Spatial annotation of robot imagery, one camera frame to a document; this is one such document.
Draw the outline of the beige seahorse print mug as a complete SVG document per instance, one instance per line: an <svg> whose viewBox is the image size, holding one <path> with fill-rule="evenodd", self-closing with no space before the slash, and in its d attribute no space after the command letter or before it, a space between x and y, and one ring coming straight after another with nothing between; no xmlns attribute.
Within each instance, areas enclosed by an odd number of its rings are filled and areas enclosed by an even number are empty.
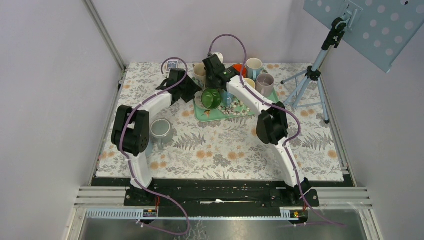
<svg viewBox="0 0 424 240"><path fill-rule="evenodd" d="M203 85L206 82L206 69L203 63L194 63L193 64L193 74L194 78L198 80Z"/></svg>

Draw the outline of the orange mug with black handle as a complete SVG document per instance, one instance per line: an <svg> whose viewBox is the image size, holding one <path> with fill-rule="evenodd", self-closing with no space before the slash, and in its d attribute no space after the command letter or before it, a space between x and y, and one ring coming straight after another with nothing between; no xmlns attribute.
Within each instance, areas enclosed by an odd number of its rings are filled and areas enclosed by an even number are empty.
<svg viewBox="0 0 424 240"><path fill-rule="evenodd" d="M247 68L244 65L236 63L233 64L232 67L237 70L243 78L247 78Z"/></svg>

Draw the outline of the blue butterfly mug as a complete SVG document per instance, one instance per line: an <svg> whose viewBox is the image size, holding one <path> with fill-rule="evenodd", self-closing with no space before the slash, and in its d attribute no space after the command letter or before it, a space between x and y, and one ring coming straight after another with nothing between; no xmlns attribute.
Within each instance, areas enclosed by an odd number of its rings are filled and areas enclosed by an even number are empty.
<svg viewBox="0 0 424 240"><path fill-rule="evenodd" d="M221 105L224 107L231 106L231 104L233 103L235 99L235 96L233 94L223 89L220 91L220 96L221 96Z"/></svg>

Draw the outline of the beige cartoon print mug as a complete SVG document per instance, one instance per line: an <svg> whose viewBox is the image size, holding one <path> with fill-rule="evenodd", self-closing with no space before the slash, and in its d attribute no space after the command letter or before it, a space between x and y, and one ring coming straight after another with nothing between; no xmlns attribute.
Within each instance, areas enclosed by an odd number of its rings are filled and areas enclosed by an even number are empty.
<svg viewBox="0 0 424 240"><path fill-rule="evenodd" d="M208 88L195 94L194 103L200 109L215 110L221 105L221 94L217 89Z"/></svg>

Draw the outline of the cream yellow mug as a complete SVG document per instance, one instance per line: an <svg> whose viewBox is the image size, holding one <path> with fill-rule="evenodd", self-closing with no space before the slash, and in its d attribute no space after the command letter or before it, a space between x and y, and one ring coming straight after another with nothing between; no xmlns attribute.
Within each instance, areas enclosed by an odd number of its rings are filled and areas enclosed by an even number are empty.
<svg viewBox="0 0 424 240"><path fill-rule="evenodd" d="M246 89L253 89L254 90L256 88L255 82L250 78L244 78L243 82L244 82L244 87Z"/></svg>

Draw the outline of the light blue faceted mug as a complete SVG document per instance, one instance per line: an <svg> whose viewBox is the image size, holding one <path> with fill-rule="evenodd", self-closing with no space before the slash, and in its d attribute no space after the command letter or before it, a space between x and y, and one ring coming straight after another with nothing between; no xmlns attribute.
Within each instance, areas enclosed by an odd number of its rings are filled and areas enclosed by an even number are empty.
<svg viewBox="0 0 424 240"><path fill-rule="evenodd" d="M256 81L260 74L264 74L267 71L263 65L263 62L258 58L249 58L246 61L246 77Z"/></svg>

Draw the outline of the lilac mug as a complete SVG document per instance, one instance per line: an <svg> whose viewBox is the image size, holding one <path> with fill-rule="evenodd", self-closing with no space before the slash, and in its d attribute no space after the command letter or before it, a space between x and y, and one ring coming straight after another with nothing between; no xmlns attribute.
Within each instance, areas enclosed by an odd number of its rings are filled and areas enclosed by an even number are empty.
<svg viewBox="0 0 424 240"><path fill-rule="evenodd" d="M268 73L261 73L256 78L255 90L264 97L269 97L274 90L275 79Z"/></svg>

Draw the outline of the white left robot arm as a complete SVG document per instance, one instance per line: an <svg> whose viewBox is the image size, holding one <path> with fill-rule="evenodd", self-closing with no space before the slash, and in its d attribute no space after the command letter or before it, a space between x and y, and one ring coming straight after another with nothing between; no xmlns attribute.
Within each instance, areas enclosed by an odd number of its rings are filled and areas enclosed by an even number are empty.
<svg viewBox="0 0 424 240"><path fill-rule="evenodd" d="M111 142L124 155L136 199L144 206L152 204L155 192L149 185L153 177L150 173L146 149L150 142L151 120L162 110L171 107L179 100L189 102L201 88L180 68L171 69L154 93L136 106L120 105L116 110Z"/></svg>

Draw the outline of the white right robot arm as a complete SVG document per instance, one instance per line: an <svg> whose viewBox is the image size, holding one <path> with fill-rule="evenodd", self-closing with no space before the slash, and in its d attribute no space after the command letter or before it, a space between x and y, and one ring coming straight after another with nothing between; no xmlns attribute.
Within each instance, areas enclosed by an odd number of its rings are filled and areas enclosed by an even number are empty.
<svg viewBox="0 0 424 240"><path fill-rule="evenodd" d="M225 90L249 107L257 119L256 135L268 145L282 168L287 189L287 201L299 206L307 200L311 189L309 180L300 173L291 150L288 137L288 121L282 102L274 103L251 87L233 67L225 67L216 54L209 53L202 61L205 65L206 83L213 88Z"/></svg>

